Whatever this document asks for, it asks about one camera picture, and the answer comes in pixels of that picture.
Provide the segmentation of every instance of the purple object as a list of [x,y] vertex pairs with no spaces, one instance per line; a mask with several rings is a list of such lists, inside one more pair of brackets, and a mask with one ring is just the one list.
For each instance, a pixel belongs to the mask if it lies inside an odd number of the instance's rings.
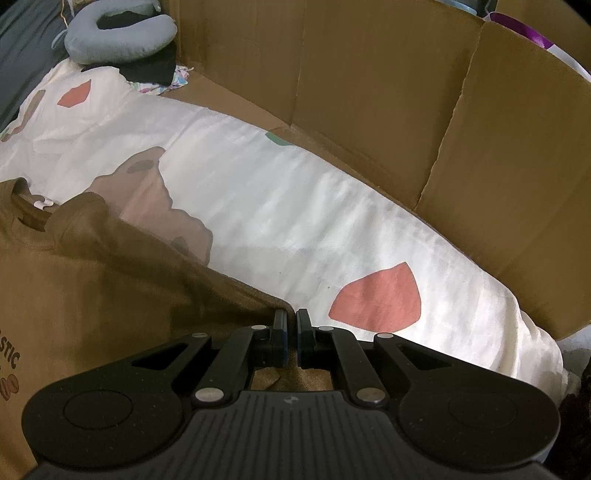
[[545,50],[548,50],[554,45],[550,40],[536,32],[533,28],[528,27],[524,23],[521,23],[519,20],[509,17],[508,15],[500,14],[499,12],[491,12],[490,18],[493,22],[501,24],[525,38],[529,38],[532,42]]

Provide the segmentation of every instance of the silver screw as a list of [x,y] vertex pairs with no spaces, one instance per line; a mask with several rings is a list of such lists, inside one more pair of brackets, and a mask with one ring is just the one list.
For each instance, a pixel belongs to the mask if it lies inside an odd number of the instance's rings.
[[377,404],[386,398],[386,392],[379,388],[366,387],[357,392],[357,398],[365,403]]
[[213,403],[223,398],[223,391],[219,388],[200,388],[195,392],[195,398],[203,403]]

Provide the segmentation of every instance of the travel pillow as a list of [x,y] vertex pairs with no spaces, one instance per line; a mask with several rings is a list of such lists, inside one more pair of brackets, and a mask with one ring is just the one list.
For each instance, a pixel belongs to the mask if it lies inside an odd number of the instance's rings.
[[177,26],[168,15],[156,15],[124,28],[97,27],[97,21],[105,15],[125,11],[154,15],[161,7],[158,0],[97,0],[87,5],[66,30],[64,45],[72,60],[88,65],[144,59],[162,50],[177,34]]

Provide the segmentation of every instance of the dark gray fabric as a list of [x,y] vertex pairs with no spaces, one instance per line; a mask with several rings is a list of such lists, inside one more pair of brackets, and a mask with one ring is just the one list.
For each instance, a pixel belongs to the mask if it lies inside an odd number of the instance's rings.
[[63,46],[51,49],[66,27],[60,11],[61,0],[18,0],[0,17],[0,132],[45,74],[68,56]]

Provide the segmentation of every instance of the ribbed black surface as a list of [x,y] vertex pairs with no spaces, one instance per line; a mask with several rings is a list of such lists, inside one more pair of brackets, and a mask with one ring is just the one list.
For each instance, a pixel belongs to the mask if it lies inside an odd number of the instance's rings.
[[440,466],[409,447],[380,411],[341,393],[244,391],[227,408],[195,414],[166,452],[115,472],[41,465],[27,480],[549,480],[539,465],[475,474]]

